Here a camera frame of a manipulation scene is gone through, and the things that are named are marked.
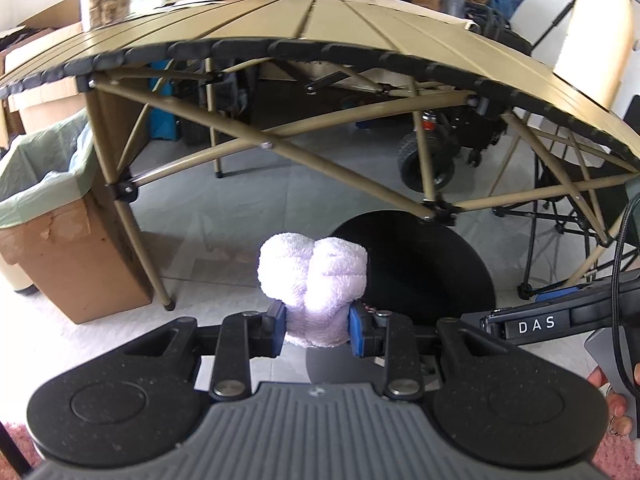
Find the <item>person right hand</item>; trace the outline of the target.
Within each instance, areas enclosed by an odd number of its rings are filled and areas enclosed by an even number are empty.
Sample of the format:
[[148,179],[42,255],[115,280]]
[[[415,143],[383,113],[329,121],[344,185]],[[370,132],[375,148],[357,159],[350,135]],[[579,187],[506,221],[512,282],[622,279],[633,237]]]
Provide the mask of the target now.
[[608,404],[608,432],[614,436],[628,437],[636,440],[638,437],[638,415],[631,413],[629,402],[631,398],[617,393],[600,366],[596,366],[587,377],[593,387],[606,388],[605,401]]

